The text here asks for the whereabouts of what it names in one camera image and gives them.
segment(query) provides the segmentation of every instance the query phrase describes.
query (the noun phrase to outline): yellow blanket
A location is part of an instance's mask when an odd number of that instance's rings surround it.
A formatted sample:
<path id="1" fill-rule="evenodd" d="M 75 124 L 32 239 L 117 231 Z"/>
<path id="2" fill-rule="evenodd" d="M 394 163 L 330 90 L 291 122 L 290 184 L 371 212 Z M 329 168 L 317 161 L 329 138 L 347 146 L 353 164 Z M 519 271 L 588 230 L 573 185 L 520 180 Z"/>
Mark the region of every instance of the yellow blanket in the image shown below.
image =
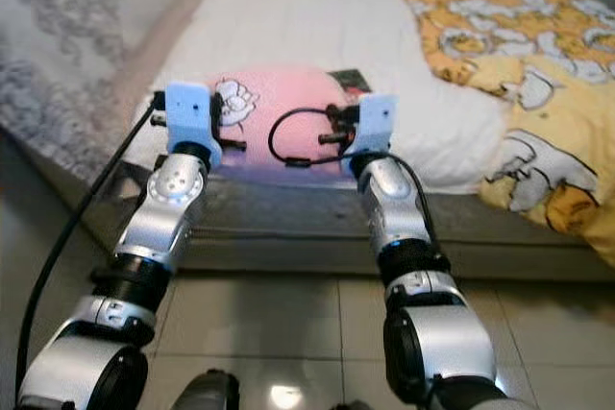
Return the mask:
<path id="1" fill-rule="evenodd" d="M 406 0 L 435 75 L 502 97 L 480 195 L 615 265 L 615 12 L 595 0 Z"/>

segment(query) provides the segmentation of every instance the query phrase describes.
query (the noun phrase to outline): mattress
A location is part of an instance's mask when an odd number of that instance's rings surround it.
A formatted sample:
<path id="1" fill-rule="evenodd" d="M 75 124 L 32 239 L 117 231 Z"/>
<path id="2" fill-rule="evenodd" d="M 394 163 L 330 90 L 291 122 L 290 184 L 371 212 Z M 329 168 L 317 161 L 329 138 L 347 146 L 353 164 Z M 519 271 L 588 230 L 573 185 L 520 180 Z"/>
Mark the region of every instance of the mattress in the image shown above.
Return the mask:
<path id="1" fill-rule="evenodd" d="M 403 0 L 203 0 L 153 88 L 264 64 L 357 68 L 398 95 L 392 151 L 429 192 L 475 192 L 504 132 L 506 103 L 433 77 Z M 125 159 L 152 168 L 165 141 L 147 127 Z"/>

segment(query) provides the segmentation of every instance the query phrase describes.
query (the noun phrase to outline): black wire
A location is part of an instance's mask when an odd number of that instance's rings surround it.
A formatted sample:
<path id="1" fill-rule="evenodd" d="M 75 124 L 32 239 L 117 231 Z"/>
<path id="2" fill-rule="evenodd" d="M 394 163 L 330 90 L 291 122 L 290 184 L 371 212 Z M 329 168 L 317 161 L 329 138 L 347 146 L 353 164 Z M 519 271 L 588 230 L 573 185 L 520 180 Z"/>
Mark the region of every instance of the black wire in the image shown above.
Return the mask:
<path id="1" fill-rule="evenodd" d="M 412 167 L 410 167 L 410 165 L 405 160 L 403 160 L 401 157 L 395 156 L 394 154 L 384 152 L 384 151 L 361 151 L 357 153 L 344 154 L 344 155 L 335 156 L 335 157 L 323 157 L 323 158 L 317 158 L 317 159 L 310 159 L 306 157 L 283 157 L 276 151 L 275 146 L 273 144 L 273 139 L 276 134 L 276 130 L 278 129 L 280 124 L 284 120 L 286 120 L 288 117 L 296 113 L 301 113 L 301 112 L 326 114 L 324 110 L 316 109 L 316 108 L 298 108 L 298 109 L 290 110 L 289 112 L 285 112 L 283 115 L 280 116 L 280 118 L 278 118 L 278 120 L 276 120 L 276 122 L 271 126 L 271 130 L 269 131 L 268 145 L 269 145 L 269 152 L 271 153 L 271 155 L 275 157 L 277 160 L 279 160 L 280 162 L 285 163 L 289 167 L 298 166 L 298 167 L 304 167 L 304 168 L 310 167 L 311 165 L 322 165 L 324 163 L 339 162 L 340 160 L 344 160 L 346 158 L 357 158 L 357 157 L 365 157 L 365 156 L 392 158 L 393 160 L 398 162 L 400 165 L 402 165 L 404 170 L 406 170 L 406 172 L 412 178 L 412 181 L 414 181 L 414 183 L 416 184 L 416 190 L 419 196 L 419 202 L 421 203 L 421 208 L 423 209 L 423 215 L 425 218 L 425 229 L 427 230 L 427 233 L 431 240 L 431 244 L 433 245 L 433 249 L 435 250 L 436 254 L 441 253 L 442 250 L 440 247 L 440 241 L 435 232 L 435 225 L 433 224 L 433 218 L 431 217 L 430 205 L 427 199 L 427 195 L 425 194 L 425 191 L 423 190 L 423 185 L 421 184 L 421 181 L 419 180 L 418 175 L 414 172 Z"/>
<path id="2" fill-rule="evenodd" d="M 70 237 L 71 232 L 79 224 L 82 215 L 86 211 L 89 204 L 92 202 L 92 199 L 98 193 L 101 186 L 105 183 L 111 171 L 113 170 L 117 162 L 120 160 L 128 146 L 131 144 L 140 128 L 143 126 L 143 124 L 145 124 L 147 119 L 152 114 L 152 111 L 154 110 L 154 103 L 155 102 L 153 100 L 150 106 L 145 110 L 145 113 L 141 116 L 136 125 L 133 127 L 133 129 L 128 133 L 122 144 L 117 148 L 117 151 L 115 151 L 111 160 L 107 163 L 107 165 L 105 165 L 105 168 L 100 173 L 98 178 L 96 178 L 96 181 L 91 186 L 87 194 L 81 199 L 79 205 L 71 215 L 70 220 L 62 229 L 58 240 L 56 240 L 53 249 L 47 256 L 45 264 L 40 270 L 37 283 L 35 283 L 35 286 L 30 294 L 30 298 L 28 299 L 26 312 L 21 322 L 21 331 L 19 332 L 17 364 L 15 368 L 15 404 L 18 403 L 17 400 L 19 399 L 19 389 L 21 388 L 21 383 L 23 382 L 23 378 L 25 377 L 26 368 L 28 365 L 28 347 L 30 343 L 30 332 L 32 330 L 34 317 L 37 312 L 38 301 L 40 300 L 42 290 L 47 283 L 47 279 L 51 275 L 54 265 L 58 261 L 58 257 L 60 256 L 62 249 L 66 244 L 66 241 Z"/>

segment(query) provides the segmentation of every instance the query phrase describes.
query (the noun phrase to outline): pink pillow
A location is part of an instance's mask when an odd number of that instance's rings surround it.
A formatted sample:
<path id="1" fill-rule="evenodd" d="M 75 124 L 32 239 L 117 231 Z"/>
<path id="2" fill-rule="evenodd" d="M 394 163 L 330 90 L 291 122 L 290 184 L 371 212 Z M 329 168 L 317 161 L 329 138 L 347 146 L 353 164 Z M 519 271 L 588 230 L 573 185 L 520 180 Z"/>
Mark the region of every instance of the pink pillow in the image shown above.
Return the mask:
<path id="1" fill-rule="evenodd" d="M 225 149 L 216 173 L 242 180 L 274 183 L 332 183 L 342 178 L 339 163 L 290 168 L 269 152 L 267 137 L 275 121 L 295 108 L 324 109 L 348 105 L 339 83 L 317 68 L 284 67 L 229 72 L 207 81 L 211 93 L 224 100 L 220 136 L 245 141 L 247 150 Z M 319 145 L 318 135 L 330 133 L 323 114 L 300 113 L 276 131 L 274 146 L 283 157 L 333 157 L 338 145 Z"/>

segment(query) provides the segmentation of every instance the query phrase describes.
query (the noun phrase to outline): white tile floor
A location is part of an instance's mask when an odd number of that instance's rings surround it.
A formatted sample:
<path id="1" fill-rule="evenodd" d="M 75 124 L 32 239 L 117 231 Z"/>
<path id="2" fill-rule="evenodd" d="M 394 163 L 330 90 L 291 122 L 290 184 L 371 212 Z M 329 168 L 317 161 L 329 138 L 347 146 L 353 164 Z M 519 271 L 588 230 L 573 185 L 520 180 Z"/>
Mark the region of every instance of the white tile floor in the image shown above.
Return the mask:
<path id="1" fill-rule="evenodd" d="M 615 401 L 615 286 L 460 283 L 494 342 L 498 383 L 541 410 L 610 410 Z M 359 398 L 408 408 L 384 374 L 380 283 L 282 276 L 179 277 L 160 310 L 139 406 L 168 410 L 210 368 L 241 382 L 242 410 L 294 409 Z"/>

